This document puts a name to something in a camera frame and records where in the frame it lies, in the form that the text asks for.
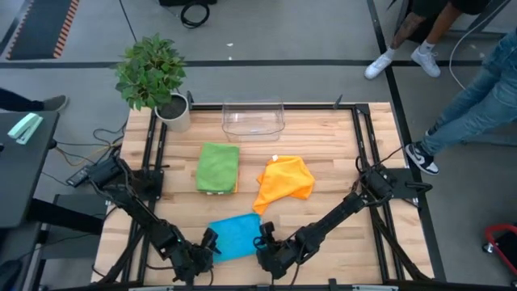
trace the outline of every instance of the person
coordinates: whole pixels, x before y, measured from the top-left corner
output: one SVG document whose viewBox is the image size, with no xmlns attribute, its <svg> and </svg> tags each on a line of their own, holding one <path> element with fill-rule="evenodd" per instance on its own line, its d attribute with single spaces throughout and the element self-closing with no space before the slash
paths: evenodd
<svg viewBox="0 0 517 291">
<path fill-rule="evenodd" d="M 0 109 L 13 112 L 60 111 L 68 97 L 59 95 L 43 101 L 32 101 L 14 92 L 0 88 Z"/>
<path fill-rule="evenodd" d="M 475 79 L 445 108 L 422 140 L 406 145 L 421 171 L 437 175 L 434 156 L 466 137 L 517 118 L 517 29 L 503 37 Z"/>
<path fill-rule="evenodd" d="M 432 52 L 440 37 L 452 26 L 463 13 L 476 15 L 481 13 L 490 0 L 414 0 L 412 11 L 406 16 L 393 38 L 388 50 L 381 54 L 364 71 L 364 77 L 373 79 L 391 64 L 395 51 L 415 32 L 426 19 L 438 15 L 429 35 L 411 53 L 411 59 L 419 64 L 431 77 L 438 78 L 440 69 L 436 65 Z"/>
</svg>

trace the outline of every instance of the black table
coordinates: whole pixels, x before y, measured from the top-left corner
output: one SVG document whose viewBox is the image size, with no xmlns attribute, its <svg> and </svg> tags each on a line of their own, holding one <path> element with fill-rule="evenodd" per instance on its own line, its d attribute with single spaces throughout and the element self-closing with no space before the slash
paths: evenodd
<svg viewBox="0 0 517 291">
<path fill-rule="evenodd" d="M 21 259 L 22 272 L 15 289 L 22 289 L 37 243 L 44 243 L 41 223 L 101 234 L 103 220 L 33 198 L 49 148 L 54 144 L 59 114 L 37 112 L 43 117 L 26 145 L 7 136 L 27 112 L 0 113 L 0 264 Z"/>
<path fill-rule="evenodd" d="M 57 112 L 37 114 L 43 121 L 26 145 L 16 143 L 7 133 L 27 113 L 0 114 L 0 143 L 4 145 L 0 153 L 0 228 L 14 228 L 29 220 L 101 234 L 101 219 L 32 198 L 59 119 Z"/>
</svg>

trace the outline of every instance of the wooden table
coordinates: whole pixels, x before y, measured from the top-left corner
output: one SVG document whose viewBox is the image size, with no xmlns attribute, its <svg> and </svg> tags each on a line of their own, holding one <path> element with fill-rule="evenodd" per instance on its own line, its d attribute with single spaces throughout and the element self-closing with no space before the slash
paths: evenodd
<svg viewBox="0 0 517 291">
<path fill-rule="evenodd" d="M 397 127 L 389 103 L 370 103 L 369 106 L 380 157 L 383 158 L 401 146 Z M 121 158 L 133 169 L 141 166 L 149 115 L 150 111 L 133 111 L 128 120 Z M 170 167 L 164 168 L 163 194 L 156 205 L 155 213 L 177 225 L 193 243 L 200 243 L 210 221 L 252 211 L 251 206 L 259 190 L 255 178 L 274 154 L 301 156 L 316 179 L 313 193 L 308 200 L 283 198 L 267 208 L 262 219 L 275 223 L 276 238 L 287 238 L 299 227 L 327 214 L 350 192 L 352 183 L 358 177 L 355 157 L 359 152 L 350 110 L 286 110 L 285 130 L 278 141 L 237 144 L 241 148 L 238 193 L 207 196 L 197 192 L 195 188 L 195 171 L 201 146 L 206 141 L 228 143 L 228 140 L 221 129 L 221 112 L 192 112 L 191 121 L 191 128 L 187 132 L 167 133 L 162 165 Z M 368 150 L 363 119 L 361 124 Z M 158 122 L 151 162 L 156 155 L 160 127 Z M 399 151 L 384 164 L 387 167 L 404 167 L 402 152 Z M 421 271 L 432 276 L 417 209 L 401 200 L 392 200 L 390 204 L 399 243 Z M 130 223 L 130 217 L 122 210 L 115 211 L 107 219 L 95 261 L 96 270 L 106 273 L 117 260 L 128 241 Z M 133 280 L 137 274 L 139 250 L 133 256 Z M 389 273 L 395 278 L 393 259 L 387 243 L 385 250 Z M 161 261 L 152 247 L 149 249 L 148 263 L 157 267 L 170 266 L 170 261 Z M 294 271 L 293 266 L 286 276 L 275 283 L 289 284 Z M 254 255 L 216 264 L 213 272 L 214 285 L 256 285 L 271 282 L 271 274 L 260 268 Z M 147 269 L 145 285 L 171 285 L 173 277 L 171 270 Z M 296 284 L 326 285 L 329 278 L 336 278 L 339 284 L 381 282 L 367 209 L 351 216 L 327 235 L 321 250 L 301 266 Z M 92 276 L 93 281 L 98 279 L 99 276 Z M 195 279 L 195 284 L 207 285 L 209 281 L 209 273 L 203 273 Z"/>
</svg>

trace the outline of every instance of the concrete floor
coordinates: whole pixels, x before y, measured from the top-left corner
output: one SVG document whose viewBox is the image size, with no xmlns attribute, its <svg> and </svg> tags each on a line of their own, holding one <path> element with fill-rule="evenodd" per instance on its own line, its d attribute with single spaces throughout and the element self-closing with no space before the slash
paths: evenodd
<svg viewBox="0 0 517 291">
<path fill-rule="evenodd" d="M 17 15 L 23 0 L 0 3 L 0 35 Z M 373 60 L 379 49 L 364 1 L 328 0 L 221 0 L 212 6 L 207 24 L 187 30 L 179 19 L 154 0 L 123 0 L 136 37 L 153 35 L 176 41 L 189 61 L 228 60 Z M 389 42 L 399 7 L 386 11 L 388 2 L 375 0 L 380 25 Z M 170 9 L 177 13 L 177 8 Z M 447 60 L 457 38 L 446 37 L 437 45 L 440 60 Z M 62 58 L 44 62 L 118 61 L 133 42 L 124 14 L 116 0 L 81 1 Z M 496 44 L 495 38 L 467 39 L 457 59 L 480 60 Z M 406 43 L 398 60 L 409 60 L 416 44 Z M 7 62 L 5 52 L 0 62 Z M 368 81 L 362 65 L 239 66 L 187 68 L 180 90 L 192 91 L 196 102 L 227 98 L 284 101 L 343 102 L 392 101 L 385 74 Z M 468 83 L 477 67 L 455 67 Z M 411 137 L 419 139 L 460 88 L 447 68 L 429 78 L 419 67 L 393 68 Z M 127 105 L 115 91 L 116 77 L 109 69 L 0 70 L 0 86 L 30 99 L 66 94 L 71 102 L 63 111 L 56 139 L 93 142 L 96 128 L 117 130 L 128 116 Z M 113 140 L 116 135 L 106 136 Z M 88 155 L 91 147 L 66 147 Z M 508 285 L 514 277 L 494 255 L 481 252 L 483 230 L 494 223 L 517 221 L 513 193 L 513 148 L 491 145 L 458 145 L 440 154 L 441 174 L 424 176 L 434 190 L 428 193 L 439 252 L 449 281 Z M 51 151 L 44 171 L 63 180 L 77 169 Z M 57 193 L 74 194 L 88 189 L 66 188 L 41 176 L 36 197 L 51 200 Z M 48 262 L 42 283 L 52 288 L 86 285 L 93 259 Z"/>
</svg>

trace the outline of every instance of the green towel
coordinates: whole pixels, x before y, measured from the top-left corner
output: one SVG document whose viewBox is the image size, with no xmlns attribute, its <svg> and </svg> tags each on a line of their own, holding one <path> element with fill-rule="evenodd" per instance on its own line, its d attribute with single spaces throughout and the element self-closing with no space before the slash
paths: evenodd
<svg viewBox="0 0 517 291">
<path fill-rule="evenodd" d="M 239 148 L 205 142 L 195 173 L 198 191 L 231 193 L 237 182 Z"/>
</svg>

